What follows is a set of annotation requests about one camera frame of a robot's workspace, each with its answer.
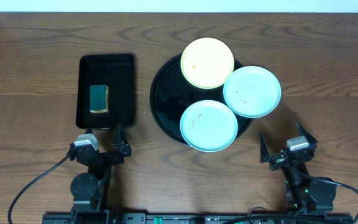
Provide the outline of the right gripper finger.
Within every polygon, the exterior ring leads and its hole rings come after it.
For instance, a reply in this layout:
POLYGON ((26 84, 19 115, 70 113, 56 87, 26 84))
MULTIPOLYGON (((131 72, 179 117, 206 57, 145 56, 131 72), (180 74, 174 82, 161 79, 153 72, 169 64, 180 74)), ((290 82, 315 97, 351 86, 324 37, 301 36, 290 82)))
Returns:
POLYGON ((309 132, 307 132, 306 129, 299 122, 296 122, 296 128, 298 130, 299 135, 304 136, 310 144, 318 143, 318 141, 309 132))
POLYGON ((262 133, 259 133, 260 138, 260 158, 259 162, 268 162, 270 160, 270 153, 267 148, 264 136, 262 133))

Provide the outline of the yellow green sponge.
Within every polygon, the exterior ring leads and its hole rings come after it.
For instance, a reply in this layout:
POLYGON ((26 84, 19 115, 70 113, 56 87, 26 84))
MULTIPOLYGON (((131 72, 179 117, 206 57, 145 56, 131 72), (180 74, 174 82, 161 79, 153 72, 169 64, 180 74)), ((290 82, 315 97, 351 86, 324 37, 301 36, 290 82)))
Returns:
POLYGON ((89 88, 89 110, 91 113, 107 113, 109 103, 107 85, 91 85, 89 88))

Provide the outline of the light green plate front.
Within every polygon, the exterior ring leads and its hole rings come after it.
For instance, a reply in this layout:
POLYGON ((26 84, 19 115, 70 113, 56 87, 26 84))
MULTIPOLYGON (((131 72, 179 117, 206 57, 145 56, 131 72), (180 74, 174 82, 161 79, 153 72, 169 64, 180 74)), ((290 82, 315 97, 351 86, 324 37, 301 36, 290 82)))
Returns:
POLYGON ((225 104, 202 100, 184 111, 180 119, 180 132, 192 148, 202 152, 218 152, 233 143, 238 122, 225 104))

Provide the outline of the light green plate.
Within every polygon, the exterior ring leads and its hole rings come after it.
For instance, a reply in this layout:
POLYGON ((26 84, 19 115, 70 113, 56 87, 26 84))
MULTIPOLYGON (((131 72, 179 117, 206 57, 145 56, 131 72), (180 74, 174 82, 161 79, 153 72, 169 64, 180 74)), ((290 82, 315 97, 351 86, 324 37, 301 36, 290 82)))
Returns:
POLYGON ((233 143, 238 122, 225 104, 202 100, 184 111, 180 119, 180 132, 192 148, 202 152, 218 152, 233 143))
POLYGON ((271 113, 281 100, 277 77, 258 66, 238 68, 226 80, 223 97, 227 106, 246 118, 259 118, 271 113))

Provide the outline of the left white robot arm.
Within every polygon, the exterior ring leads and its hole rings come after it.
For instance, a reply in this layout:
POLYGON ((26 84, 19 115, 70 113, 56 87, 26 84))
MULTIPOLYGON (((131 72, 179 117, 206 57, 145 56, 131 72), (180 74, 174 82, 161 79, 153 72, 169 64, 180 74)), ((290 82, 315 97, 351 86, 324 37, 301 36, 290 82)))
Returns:
POLYGON ((112 147, 113 151, 100 152, 99 142, 91 129, 79 135, 70 144, 67 156, 88 168, 78 174, 71 182, 73 207, 70 223, 113 223, 113 210, 108 208, 108 192, 113 166, 123 164, 132 149, 124 136, 121 124, 116 126, 112 147))

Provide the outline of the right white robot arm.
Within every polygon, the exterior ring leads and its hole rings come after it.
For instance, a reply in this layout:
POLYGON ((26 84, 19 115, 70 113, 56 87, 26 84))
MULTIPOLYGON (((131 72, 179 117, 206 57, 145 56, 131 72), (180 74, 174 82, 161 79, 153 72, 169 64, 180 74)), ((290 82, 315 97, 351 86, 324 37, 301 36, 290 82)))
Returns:
POLYGON ((296 214, 325 215, 334 210, 337 187, 327 177, 309 175, 306 163, 314 158, 318 141, 300 123, 299 136, 287 141, 286 148, 272 155, 262 134, 260 138, 261 163, 269 163, 271 171, 281 170, 285 176, 287 199, 296 207, 296 214))

